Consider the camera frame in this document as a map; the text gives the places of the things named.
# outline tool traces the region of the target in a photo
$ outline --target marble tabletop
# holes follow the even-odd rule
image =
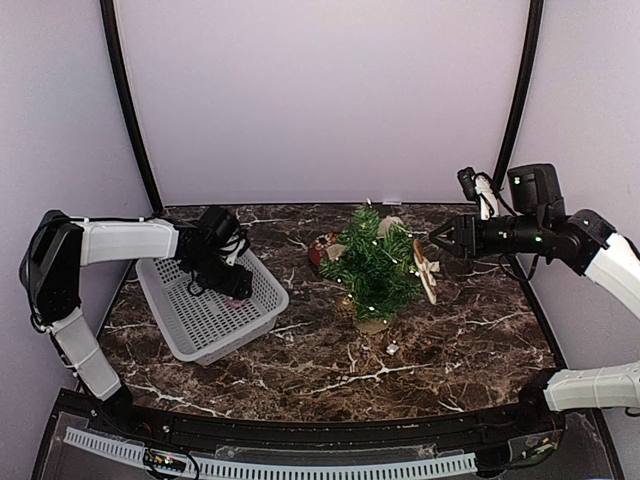
[[[426,256],[441,263],[437,305],[425,295],[377,334],[364,334],[336,315],[344,291],[317,274],[307,248],[319,234],[344,228],[355,208],[232,208],[290,304],[270,333],[206,367],[173,357],[132,273],[99,341],[136,404],[247,420],[415,418],[514,403],[532,372],[554,365],[520,286],[494,257],[471,263],[426,246]],[[451,216],[474,211],[466,205],[377,208],[425,239]],[[204,210],[167,213],[195,219]],[[393,342],[400,348],[389,355]]]

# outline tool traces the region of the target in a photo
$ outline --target green pine branch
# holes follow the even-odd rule
[[[372,208],[360,207],[350,225],[339,235],[345,252],[337,261],[323,259],[320,273],[347,289],[356,305],[356,319],[388,320],[423,292],[411,272],[413,238],[405,226],[392,226],[378,238],[380,216]]]

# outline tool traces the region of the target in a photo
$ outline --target plastic basket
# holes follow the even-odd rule
[[[224,295],[187,291],[191,275],[175,260],[140,260],[136,271],[153,316],[173,355],[209,365],[273,328],[289,304],[286,290],[262,262],[247,251],[237,261],[253,272],[253,295],[233,308]]]

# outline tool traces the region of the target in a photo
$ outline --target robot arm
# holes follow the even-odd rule
[[[472,169],[461,171],[473,172]],[[508,172],[513,209],[521,215],[461,215],[433,231],[430,240],[461,258],[533,253],[560,259],[640,318],[640,260],[635,247],[597,213],[565,214],[555,168],[527,165]],[[468,190],[461,180],[465,195]],[[477,197],[469,198],[478,201]],[[530,385],[550,411],[640,408],[640,362],[538,375]],[[532,388],[525,387],[531,393]]]
[[[32,323],[49,333],[67,368],[105,409],[122,418],[131,394],[107,361],[82,313],[80,268],[140,258],[175,258],[201,288],[236,299],[251,296],[252,273],[235,264],[249,246],[237,219],[219,207],[195,222],[70,218],[48,212],[20,265]]]

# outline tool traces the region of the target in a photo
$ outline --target black frame pole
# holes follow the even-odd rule
[[[520,70],[518,71],[518,80],[516,89],[513,93],[513,102],[511,103],[511,111],[509,112],[509,120],[507,128],[502,139],[500,154],[493,171],[493,188],[499,191],[502,188],[504,177],[509,168],[511,154],[518,136],[520,121],[524,111],[524,104],[527,100],[527,92],[529,91],[529,83],[531,82],[531,72],[533,71],[533,62],[536,56],[536,48],[538,46],[538,36],[540,34],[540,24],[542,23],[542,9],[544,0],[531,0],[529,5],[529,19],[527,20],[527,31],[524,37],[524,46],[522,47],[522,58],[520,59]]]
[[[100,9],[102,11],[102,23],[104,25],[104,35],[107,39],[107,48],[109,49],[109,58],[111,59],[111,68],[113,70],[113,78],[116,82],[118,97],[120,98],[120,107],[122,115],[129,132],[129,140],[133,148],[133,154],[136,157],[138,169],[142,176],[144,188],[147,191],[147,197],[154,213],[160,213],[164,210],[160,192],[156,184],[147,151],[144,148],[138,117],[133,106],[133,98],[129,88],[127,79],[127,70],[124,64],[124,56],[122,54],[122,45],[120,44],[120,36],[118,35],[118,22],[116,19],[115,6],[113,0],[100,0]]]

